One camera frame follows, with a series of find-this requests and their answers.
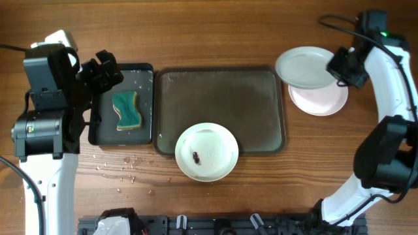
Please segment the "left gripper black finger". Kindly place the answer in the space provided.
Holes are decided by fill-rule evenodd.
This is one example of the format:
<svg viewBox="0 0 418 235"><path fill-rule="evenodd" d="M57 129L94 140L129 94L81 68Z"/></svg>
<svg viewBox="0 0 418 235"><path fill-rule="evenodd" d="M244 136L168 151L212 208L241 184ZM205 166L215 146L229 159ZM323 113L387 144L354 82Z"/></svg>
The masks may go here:
<svg viewBox="0 0 418 235"><path fill-rule="evenodd" d="M81 67L82 79L87 83L92 93L104 93L111 89L111 72L107 65L98 64L95 59L90 59L83 63Z"/></svg>
<svg viewBox="0 0 418 235"><path fill-rule="evenodd" d="M99 70L101 72L101 77L99 81L102 86L115 86L123 82L123 74L118 67L118 63L114 54L102 50L96 53L97 58L101 62L99 65Z"/></svg>

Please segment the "green yellow sponge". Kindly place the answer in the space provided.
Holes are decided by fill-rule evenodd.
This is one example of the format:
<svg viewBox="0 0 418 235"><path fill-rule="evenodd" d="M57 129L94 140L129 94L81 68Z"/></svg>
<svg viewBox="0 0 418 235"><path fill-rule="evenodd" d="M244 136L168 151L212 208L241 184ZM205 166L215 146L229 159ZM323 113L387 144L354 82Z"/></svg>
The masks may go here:
<svg viewBox="0 0 418 235"><path fill-rule="evenodd" d="M142 126L142 116L137 108L138 94L136 91L125 91L114 94L112 103L119 117L117 130L138 129Z"/></svg>

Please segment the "white plate with dark smear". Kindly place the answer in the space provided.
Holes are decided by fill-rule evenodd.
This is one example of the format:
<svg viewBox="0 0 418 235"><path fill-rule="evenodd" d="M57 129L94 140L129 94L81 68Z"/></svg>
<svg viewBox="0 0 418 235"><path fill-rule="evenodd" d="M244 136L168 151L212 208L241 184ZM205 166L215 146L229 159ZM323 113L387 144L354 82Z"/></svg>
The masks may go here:
<svg viewBox="0 0 418 235"><path fill-rule="evenodd" d="M330 116L340 111L348 99L348 88L331 84L319 89L300 89L288 86L293 103L313 116Z"/></svg>

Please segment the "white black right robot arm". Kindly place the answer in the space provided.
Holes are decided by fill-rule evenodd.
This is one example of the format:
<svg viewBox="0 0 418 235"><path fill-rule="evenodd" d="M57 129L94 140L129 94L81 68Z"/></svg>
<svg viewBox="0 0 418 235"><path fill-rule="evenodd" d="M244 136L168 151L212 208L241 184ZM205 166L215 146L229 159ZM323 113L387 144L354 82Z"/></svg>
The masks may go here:
<svg viewBox="0 0 418 235"><path fill-rule="evenodd" d="M318 234L343 234L379 200L397 204L417 188L417 89L410 45L387 30L384 10L364 10L350 20L350 49L341 47L326 66L339 87L360 89L370 80L379 121L357 148L353 174L331 196L318 200L304 222Z"/></svg>

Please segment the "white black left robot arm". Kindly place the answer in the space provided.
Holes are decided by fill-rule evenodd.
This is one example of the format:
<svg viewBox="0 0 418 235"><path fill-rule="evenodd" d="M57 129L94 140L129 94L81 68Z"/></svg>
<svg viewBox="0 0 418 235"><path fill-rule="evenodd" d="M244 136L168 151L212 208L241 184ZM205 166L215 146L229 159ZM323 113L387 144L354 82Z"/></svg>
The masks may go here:
<svg viewBox="0 0 418 235"><path fill-rule="evenodd" d="M25 52L30 89L12 127L15 171L25 186L26 234L74 234L74 182L83 114L94 98L123 81L114 55L106 50L85 63L74 48L44 44Z"/></svg>

